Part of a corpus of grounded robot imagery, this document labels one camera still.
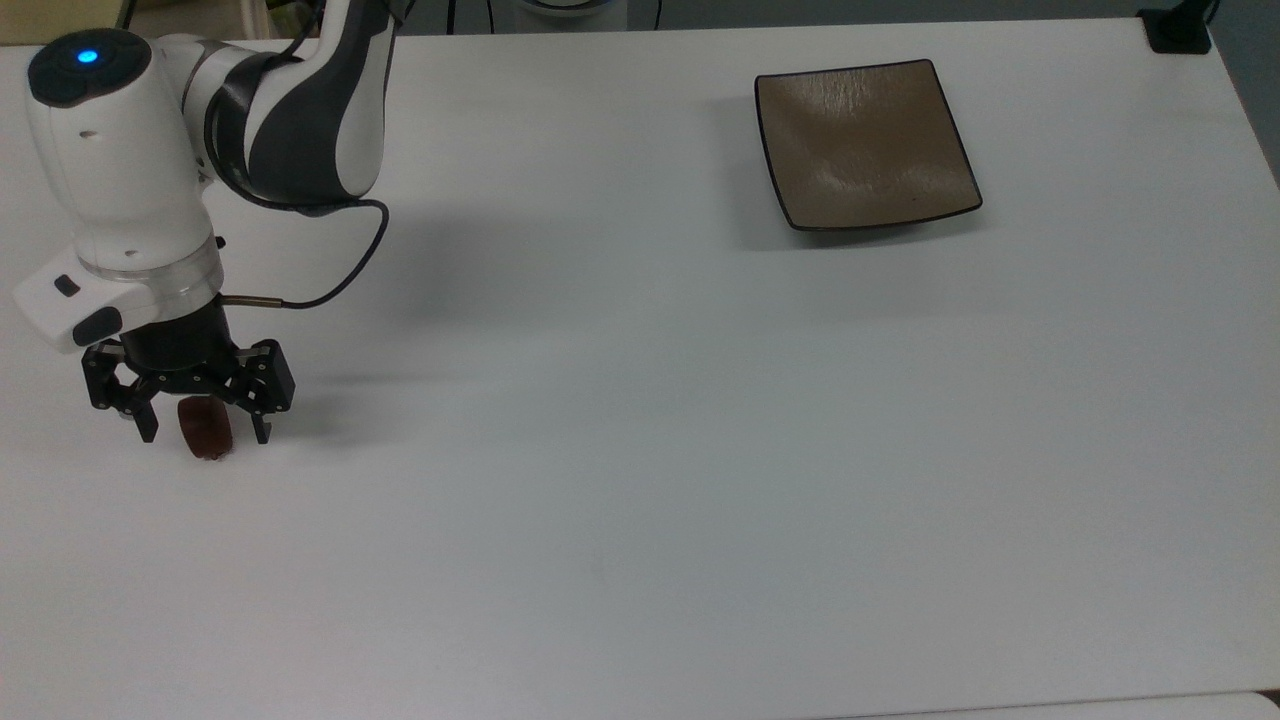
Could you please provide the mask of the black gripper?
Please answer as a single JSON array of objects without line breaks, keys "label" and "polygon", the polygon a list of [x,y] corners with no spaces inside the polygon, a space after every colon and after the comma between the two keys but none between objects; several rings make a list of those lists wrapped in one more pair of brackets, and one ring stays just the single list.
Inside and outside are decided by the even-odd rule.
[{"label": "black gripper", "polygon": [[212,396],[250,415],[255,439],[268,445],[270,418],[292,407],[296,383],[280,343],[264,340],[238,348],[220,299],[198,310],[155,322],[88,346],[81,356],[90,402],[132,420],[152,443],[159,393]]}]

